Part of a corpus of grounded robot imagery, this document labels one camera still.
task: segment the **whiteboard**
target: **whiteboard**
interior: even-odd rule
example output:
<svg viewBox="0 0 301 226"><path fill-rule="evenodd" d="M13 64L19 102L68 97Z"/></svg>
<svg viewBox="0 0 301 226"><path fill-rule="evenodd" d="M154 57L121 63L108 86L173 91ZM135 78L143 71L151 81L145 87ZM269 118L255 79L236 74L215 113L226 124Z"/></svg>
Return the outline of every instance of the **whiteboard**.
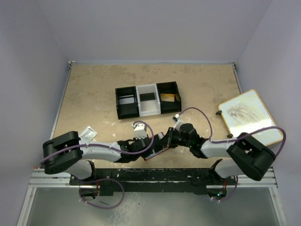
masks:
<svg viewBox="0 0 301 226"><path fill-rule="evenodd" d="M242 132L251 133L255 130L276 126L274 120L264 106L257 92L252 89L219 105L222 117L234 137ZM269 129L253 135L264 145L270 145L283 139L277 129Z"/></svg>

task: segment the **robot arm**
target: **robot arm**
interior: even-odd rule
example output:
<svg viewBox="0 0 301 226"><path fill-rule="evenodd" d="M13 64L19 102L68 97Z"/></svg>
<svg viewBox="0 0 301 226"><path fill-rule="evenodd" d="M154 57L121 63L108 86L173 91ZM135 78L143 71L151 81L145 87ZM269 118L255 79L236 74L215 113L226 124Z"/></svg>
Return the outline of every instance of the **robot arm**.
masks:
<svg viewBox="0 0 301 226"><path fill-rule="evenodd" d="M146 126L134 126L133 140L116 143L100 143L81 140L75 131L66 133L43 144L45 173L67 172L81 180L95 179L94 164L89 159L128 163L139 157L149 159L169 148L185 146L197 158L228 157L218 160L209 169L212 181L229 176L246 174L253 180L261 180L275 160L275 154L252 136L243 140L214 144L200 137L192 124L184 123L179 115L173 117L174 127L163 136L154 136L153 144L143 153L135 154L148 147L151 138L146 134ZM61 149L66 151L56 155Z"/></svg>

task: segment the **white wall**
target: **white wall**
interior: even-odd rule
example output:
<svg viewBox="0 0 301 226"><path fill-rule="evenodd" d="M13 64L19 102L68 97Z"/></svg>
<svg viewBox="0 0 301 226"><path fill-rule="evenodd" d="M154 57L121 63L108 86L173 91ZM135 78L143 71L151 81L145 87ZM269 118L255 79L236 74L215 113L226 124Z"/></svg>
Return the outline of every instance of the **white wall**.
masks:
<svg viewBox="0 0 301 226"><path fill-rule="evenodd" d="M39 0L69 60L234 62L272 0Z"/></svg>
<svg viewBox="0 0 301 226"><path fill-rule="evenodd" d="M49 139L67 58L36 0L0 1L0 220L15 226Z"/></svg>
<svg viewBox="0 0 301 226"><path fill-rule="evenodd" d="M290 225L301 224L301 1L274 0L238 62L243 91L256 89L287 143L274 163Z"/></svg>

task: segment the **speckled tabletop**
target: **speckled tabletop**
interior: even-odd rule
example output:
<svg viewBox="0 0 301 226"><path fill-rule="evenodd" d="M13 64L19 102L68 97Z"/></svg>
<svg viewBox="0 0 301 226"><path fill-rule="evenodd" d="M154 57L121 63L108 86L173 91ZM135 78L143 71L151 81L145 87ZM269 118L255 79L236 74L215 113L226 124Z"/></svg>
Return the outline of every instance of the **speckled tabletop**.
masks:
<svg viewBox="0 0 301 226"><path fill-rule="evenodd" d="M182 109L198 107L209 117L213 138L224 139L229 133L221 116L216 116L218 105L239 95L231 65L74 65L70 74L54 137L71 130L81 133L91 126L98 135L94 140L111 143L134 136L131 124L136 119L118 120L115 88L176 81L182 97ZM175 115L162 114L140 117L154 130L167 132ZM198 134L208 137L209 126L195 110L182 115L192 123ZM124 164L94 160L97 168L204 168L216 158L198 159L188 148L178 147L144 161Z"/></svg>

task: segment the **drawing on whiteboard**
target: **drawing on whiteboard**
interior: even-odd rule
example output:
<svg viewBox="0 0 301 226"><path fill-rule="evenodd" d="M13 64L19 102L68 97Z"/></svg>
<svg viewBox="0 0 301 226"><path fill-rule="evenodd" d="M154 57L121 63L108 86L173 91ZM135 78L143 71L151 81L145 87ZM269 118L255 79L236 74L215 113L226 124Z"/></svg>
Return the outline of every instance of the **drawing on whiteboard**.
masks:
<svg viewBox="0 0 301 226"><path fill-rule="evenodd" d="M250 123L260 122L257 114L243 103L239 103L227 110L228 115L236 121L237 124L246 125Z"/></svg>

